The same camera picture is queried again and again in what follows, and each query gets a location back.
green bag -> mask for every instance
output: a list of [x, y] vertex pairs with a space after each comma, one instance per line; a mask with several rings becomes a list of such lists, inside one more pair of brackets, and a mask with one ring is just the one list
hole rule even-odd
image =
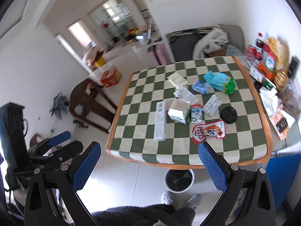
[[235, 91], [234, 79], [232, 77], [227, 76], [224, 73], [218, 72], [214, 75], [212, 71], [209, 71], [207, 74], [204, 75], [204, 79], [211, 86], [223, 93], [231, 94]]

black speaker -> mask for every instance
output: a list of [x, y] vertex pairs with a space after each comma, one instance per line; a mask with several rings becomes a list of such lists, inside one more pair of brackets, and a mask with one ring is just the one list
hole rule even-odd
[[12, 190], [18, 188], [14, 170], [21, 166], [26, 157], [23, 109], [23, 106], [14, 103], [0, 107], [0, 140], [8, 164], [6, 180]]

white tube package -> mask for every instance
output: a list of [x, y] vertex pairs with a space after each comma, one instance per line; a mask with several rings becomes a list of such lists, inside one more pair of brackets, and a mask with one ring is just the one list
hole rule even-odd
[[164, 101], [157, 102], [156, 105], [154, 140], [166, 140], [166, 111]]

blue plastic bag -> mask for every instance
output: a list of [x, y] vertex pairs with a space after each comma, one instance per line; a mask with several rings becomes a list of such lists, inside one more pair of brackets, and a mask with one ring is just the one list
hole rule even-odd
[[196, 91], [199, 92], [201, 94], [208, 94], [208, 92], [210, 91], [210, 84], [208, 83], [204, 83], [201, 81], [196, 81], [191, 88]]

black lid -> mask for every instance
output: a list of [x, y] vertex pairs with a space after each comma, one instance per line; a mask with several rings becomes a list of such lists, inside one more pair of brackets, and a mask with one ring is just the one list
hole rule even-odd
[[220, 116], [225, 123], [232, 124], [237, 119], [237, 112], [233, 107], [227, 106], [222, 109]]

